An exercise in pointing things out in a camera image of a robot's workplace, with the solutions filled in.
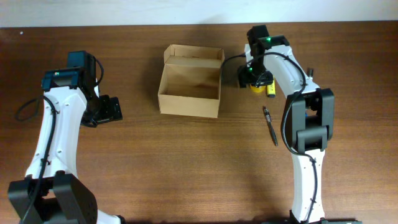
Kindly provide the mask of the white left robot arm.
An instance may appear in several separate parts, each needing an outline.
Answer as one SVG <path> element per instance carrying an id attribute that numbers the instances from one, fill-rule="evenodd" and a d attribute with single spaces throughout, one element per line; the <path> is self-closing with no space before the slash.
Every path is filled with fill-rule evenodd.
<path id="1" fill-rule="evenodd" d="M 81 50 L 69 52 L 66 68 L 49 70 L 42 81 L 44 105 L 39 140 L 22 180 L 7 196 L 21 223 L 125 223 L 98 208 L 94 194 L 78 179 L 76 152 L 81 126 L 95 128 L 123 118 L 116 97 L 100 95 L 102 64 Z"/>

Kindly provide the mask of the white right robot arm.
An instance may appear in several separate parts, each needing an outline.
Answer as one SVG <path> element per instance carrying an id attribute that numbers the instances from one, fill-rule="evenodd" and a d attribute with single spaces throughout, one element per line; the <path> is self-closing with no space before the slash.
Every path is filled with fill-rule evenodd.
<path id="1" fill-rule="evenodd" d="M 271 36 L 265 25 L 246 34 L 246 64 L 239 67 L 239 87 L 259 88 L 277 82 L 286 97 L 280 132 L 294 167 L 291 223 L 321 223 L 322 165 L 333 136 L 335 96 L 320 88 L 295 59 L 283 35 Z"/>

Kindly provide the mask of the yellow tape roll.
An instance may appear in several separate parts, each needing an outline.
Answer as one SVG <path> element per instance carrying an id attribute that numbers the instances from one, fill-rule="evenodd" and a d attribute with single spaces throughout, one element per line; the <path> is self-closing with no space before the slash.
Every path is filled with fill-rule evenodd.
<path id="1" fill-rule="evenodd" d="M 255 93 L 262 93 L 262 92 L 265 92 L 265 90 L 266 90 L 266 86 L 250 85 L 249 87 L 250 87 L 251 91 L 253 91 Z"/>

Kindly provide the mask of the black clear pen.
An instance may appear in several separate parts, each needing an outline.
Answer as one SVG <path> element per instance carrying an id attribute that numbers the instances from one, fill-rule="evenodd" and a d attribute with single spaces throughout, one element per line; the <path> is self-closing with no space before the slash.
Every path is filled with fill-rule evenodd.
<path id="1" fill-rule="evenodd" d="M 269 132 L 270 132 L 271 138 L 272 138 L 272 140 L 274 142 L 274 145 L 278 146 L 277 136 L 276 136 L 276 133 L 275 133 L 274 128 L 272 126 L 272 118 L 271 118 L 270 112 L 265 106 L 262 107 L 262 110 L 263 110 L 265 119 L 267 121 Z"/>

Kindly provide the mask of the white whiteboard marker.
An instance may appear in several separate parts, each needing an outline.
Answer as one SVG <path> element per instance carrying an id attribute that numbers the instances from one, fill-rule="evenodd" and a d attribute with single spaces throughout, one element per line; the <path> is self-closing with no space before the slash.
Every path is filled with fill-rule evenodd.
<path id="1" fill-rule="evenodd" d="M 313 74 L 314 74 L 314 69 L 312 68 L 308 68 L 307 70 L 307 75 L 309 78 L 313 78 Z"/>

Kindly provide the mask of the cardboard box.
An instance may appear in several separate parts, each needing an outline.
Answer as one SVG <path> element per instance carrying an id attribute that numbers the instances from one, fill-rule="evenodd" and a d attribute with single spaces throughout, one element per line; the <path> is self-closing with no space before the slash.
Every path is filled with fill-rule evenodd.
<path id="1" fill-rule="evenodd" d="M 168 46 L 158 90 L 160 113 L 217 118 L 223 62 L 221 48 Z"/>

